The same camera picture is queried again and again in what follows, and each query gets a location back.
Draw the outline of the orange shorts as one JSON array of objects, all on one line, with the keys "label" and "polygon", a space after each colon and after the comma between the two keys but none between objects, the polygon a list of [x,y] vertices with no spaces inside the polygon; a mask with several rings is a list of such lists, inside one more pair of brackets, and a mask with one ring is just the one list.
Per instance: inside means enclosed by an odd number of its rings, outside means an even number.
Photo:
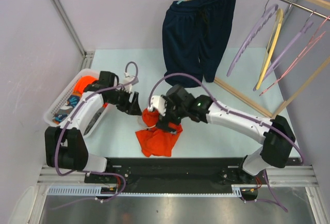
[{"label": "orange shorts", "polygon": [[136,137],[140,144],[141,151],[146,157],[150,156],[172,156],[172,149],[183,132],[182,125],[170,123],[169,127],[175,130],[175,133],[169,133],[156,127],[159,120],[159,112],[150,112],[146,108],[142,112],[142,121],[147,126],[146,129],[136,131]]}]

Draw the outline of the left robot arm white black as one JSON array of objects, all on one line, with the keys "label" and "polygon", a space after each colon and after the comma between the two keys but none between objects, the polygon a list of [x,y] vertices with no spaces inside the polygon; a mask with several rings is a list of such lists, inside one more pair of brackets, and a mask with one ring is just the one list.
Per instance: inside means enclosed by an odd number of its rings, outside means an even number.
[{"label": "left robot arm white black", "polygon": [[107,183],[113,179],[114,170],[107,166],[107,158],[91,154],[84,141],[84,132],[96,112],[104,104],[113,105],[119,111],[132,115],[142,114],[138,92],[131,88],[138,82],[136,75],[125,74],[125,82],[119,83],[116,74],[102,71],[97,80],[88,84],[69,116],[56,127],[45,131],[45,154],[48,166],[56,169],[96,172],[96,177]]}]

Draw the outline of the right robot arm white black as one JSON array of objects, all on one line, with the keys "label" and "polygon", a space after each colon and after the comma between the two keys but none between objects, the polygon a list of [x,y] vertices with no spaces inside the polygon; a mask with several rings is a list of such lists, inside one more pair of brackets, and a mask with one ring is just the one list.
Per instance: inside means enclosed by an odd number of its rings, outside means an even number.
[{"label": "right robot arm white black", "polygon": [[247,155],[239,166],[238,178],[243,183],[251,183],[259,172],[268,167],[286,166],[295,136],[285,117],[254,117],[220,105],[220,101],[208,95],[196,98],[184,87],[175,85],[166,94],[151,96],[148,107],[159,112],[156,126],[167,132],[174,132],[170,124],[179,125],[183,118],[189,118],[194,122],[229,128],[261,144],[261,148]]}]

